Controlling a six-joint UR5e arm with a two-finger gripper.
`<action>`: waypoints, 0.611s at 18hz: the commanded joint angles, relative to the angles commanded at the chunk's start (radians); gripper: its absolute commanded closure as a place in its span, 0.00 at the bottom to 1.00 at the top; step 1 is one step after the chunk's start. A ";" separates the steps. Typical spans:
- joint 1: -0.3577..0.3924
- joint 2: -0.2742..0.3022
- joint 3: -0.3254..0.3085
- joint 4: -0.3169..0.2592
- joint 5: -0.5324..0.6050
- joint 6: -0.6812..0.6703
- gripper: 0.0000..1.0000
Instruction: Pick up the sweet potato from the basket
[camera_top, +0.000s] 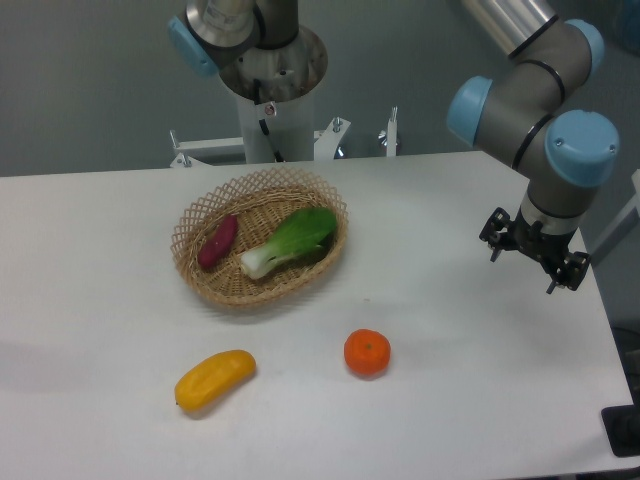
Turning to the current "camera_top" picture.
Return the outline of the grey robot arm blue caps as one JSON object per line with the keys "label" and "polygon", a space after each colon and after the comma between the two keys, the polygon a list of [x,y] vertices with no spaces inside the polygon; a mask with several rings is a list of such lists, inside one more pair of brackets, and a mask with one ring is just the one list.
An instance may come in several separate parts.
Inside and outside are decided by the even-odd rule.
{"label": "grey robot arm blue caps", "polygon": [[[515,216],[497,209],[480,237],[494,255],[517,251],[541,265],[553,288],[576,290],[590,256],[569,248],[608,179],[619,134],[604,116],[563,111],[598,69],[604,43],[581,20],[562,21],[544,1],[469,1],[467,10],[513,61],[500,81],[476,76],[452,99],[446,124],[527,178]],[[330,160],[347,126],[312,125],[313,90],[327,70],[322,41],[299,22],[294,1],[190,1],[167,25],[198,75],[235,96],[250,163]]]}

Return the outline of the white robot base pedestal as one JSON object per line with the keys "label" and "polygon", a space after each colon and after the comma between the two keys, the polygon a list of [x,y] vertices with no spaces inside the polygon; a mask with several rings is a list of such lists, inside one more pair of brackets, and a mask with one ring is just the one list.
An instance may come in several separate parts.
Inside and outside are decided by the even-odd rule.
{"label": "white robot base pedestal", "polygon": [[315,92],[327,66],[324,43],[301,26],[288,45],[252,48],[223,69],[220,78],[235,98],[242,136],[262,119],[278,131],[302,127],[315,131]]}

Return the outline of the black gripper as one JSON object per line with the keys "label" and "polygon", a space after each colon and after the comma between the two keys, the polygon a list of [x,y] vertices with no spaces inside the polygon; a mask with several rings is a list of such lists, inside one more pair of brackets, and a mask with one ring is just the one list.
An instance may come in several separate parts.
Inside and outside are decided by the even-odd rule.
{"label": "black gripper", "polygon": [[513,221],[502,208],[493,212],[479,234],[479,239],[491,250],[491,262],[495,262],[504,251],[518,250],[544,265],[544,271],[551,278],[547,294],[552,294],[557,288],[576,291],[586,276],[590,255],[580,251],[569,252],[572,238],[572,231],[562,235],[543,233],[542,229],[525,220],[521,210]]}

